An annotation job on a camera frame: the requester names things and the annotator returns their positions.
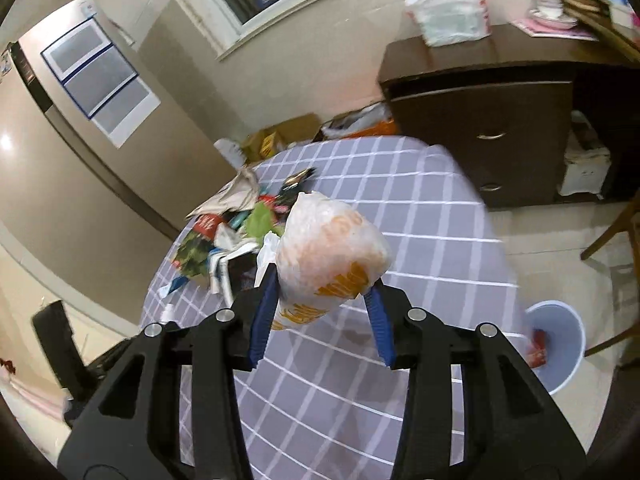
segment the silver handle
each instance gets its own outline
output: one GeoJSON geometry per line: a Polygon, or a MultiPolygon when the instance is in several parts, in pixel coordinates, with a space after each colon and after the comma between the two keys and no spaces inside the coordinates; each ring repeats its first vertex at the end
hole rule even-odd
{"type": "Polygon", "coordinates": [[[507,132],[501,132],[497,135],[483,135],[480,134],[478,135],[478,139],[482,139],[482,140],[495,140],[495,139],[500,139],[501,137],[504,137],[507,134],[507,132]]]}
{"type": "Polygon", "coordinates": [[[500,184],[484,184],[484,186],[480,186],[480,191],[498,191],[502,189],[500,184]]]}

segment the table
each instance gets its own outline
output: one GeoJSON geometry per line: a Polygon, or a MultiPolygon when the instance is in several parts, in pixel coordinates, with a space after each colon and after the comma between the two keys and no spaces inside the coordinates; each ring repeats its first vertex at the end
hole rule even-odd
{"type": "MultiPolygon", "coordinates": [[[[383,277],[413,306],[444,323],[474,328],[495,323],[521,352],[523,308],[504,247],[486,209],[441,146],[409,137],[363,137],[322,142],[279,153],[255,168],[277,193],[283,180],[317,168],[307,189],[351,204],[383,232],[395,260],[383,277]]],[[[181,326],[193,326],[223,307],[220,295],[189,283],[161,300],[158,289],[176,275],[171,257],[158,269],[141,326],[159,320],[166,303],[181,326]]],[[[408,383],[378,357],[362,297],[300,330],[272,332],[265,358],[236,373],[242,431],[256,479],[385,480],[400,435],[408,383]]],[[[180,445],[193,463],[191,372],[182,374],[180,445]]],[[[463,400],[459,367],[452,367],[452,463],[462,460],[463,400]]]]}

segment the wooden object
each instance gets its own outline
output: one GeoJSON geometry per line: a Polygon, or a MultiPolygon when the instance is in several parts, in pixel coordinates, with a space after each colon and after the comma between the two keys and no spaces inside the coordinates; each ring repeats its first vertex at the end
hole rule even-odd
{"type": "MultiPolygon", "coordinates": [[[[634,254],[634,270],[636,272],[636,279],[638,285],[640,285],[640,224],[634,216],[640,212],[640,190],[636,192],[632,201],[626,206],[625,210],[620,213],[618,218],[611,224],[611,226],[600,235],[600,237],[594,241],[589,247],[587,247],[581,254],[580,259],[586,260],[597,250],[601,249],[604,244],[613,238],[615,234],[627,232],[629,235],[629,241],[631,242],[631,248],[634,254]]],[[[630,337],[640,336],[640,321],[637,321],[632,327],[628,328],[624,332],[613,336],[612,338],[600,343],[592,348],[589,348],[584,356],[590,356],[605,348],[609,348],[620,341],[624,341],[630,337]]]]}
{"type": "Polygon", "coordinates": [[[531,38],[497,25],[479,41],[391,43],[378,82],[401,134],[445,146],[489,207],[509,207],[559,199],[574,101],[602,91],[584,78],[576,89],[577,76],[636,67],[600,42],[531,38]]]}

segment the dark brown cabinet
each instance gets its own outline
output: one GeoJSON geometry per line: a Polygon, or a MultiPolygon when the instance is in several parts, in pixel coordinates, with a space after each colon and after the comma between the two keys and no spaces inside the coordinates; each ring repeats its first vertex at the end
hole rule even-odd
{"type": "Polygon", "coordinates": [[[628,62],[602,44],[530,38],[387,47],[379,83],[401,134],[445,146],[489,207],[553,203],[580,67],[628,62]]]}

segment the black device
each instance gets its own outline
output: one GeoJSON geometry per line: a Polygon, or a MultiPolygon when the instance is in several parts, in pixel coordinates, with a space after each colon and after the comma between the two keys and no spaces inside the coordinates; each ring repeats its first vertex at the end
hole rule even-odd
{"type": "MultiPolygon", "coordinates": [[[[60,453],[60,472],[68,480],[252,479],[233,370],[251,370],[262,358],[277,300],[271,264],[260,287],[241,292],[231,309],[198,326],[145,327],[120,347],[117,359],[106,361],[110,369],[101,378],[95,367],[89,366],[91,373],[78,366],[61,305],[36,314],[38,338],[61,385],[82,395],[68,420],[72,432],[60,453]],[[49,316],[58,322],[46,329],[42,320],[49,316]],[[66,344],[56,348],[54,339],[66,344]],[[194,466],[183,464],[179,454],[183,365],[193,366],[194,466]]],[[[495,325],[483,323],[475,330],[444,325],[380,280],[366,304],[385,363],[410,370],[392,480],[578,478],[586,467],[580,442],[495,325]],[[452,364],[461,365],[465,402],[464,460],[453,466],[452,364]]]]}

